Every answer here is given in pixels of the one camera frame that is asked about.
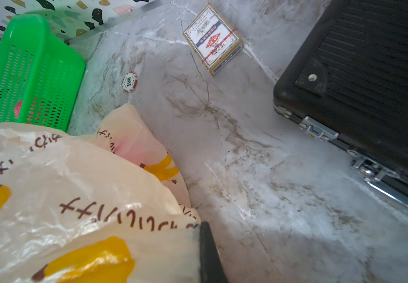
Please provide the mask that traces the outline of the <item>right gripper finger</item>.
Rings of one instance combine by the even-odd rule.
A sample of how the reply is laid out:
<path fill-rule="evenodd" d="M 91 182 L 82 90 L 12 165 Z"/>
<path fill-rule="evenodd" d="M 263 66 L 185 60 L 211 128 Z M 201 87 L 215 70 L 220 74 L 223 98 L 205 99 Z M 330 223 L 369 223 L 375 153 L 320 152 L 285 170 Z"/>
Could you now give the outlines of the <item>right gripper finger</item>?
<path fill-rule="evenodd" d="M 202 222 L 200 225 L 199 251 L 201 282 L 228 283 L 208 222 Z"/>

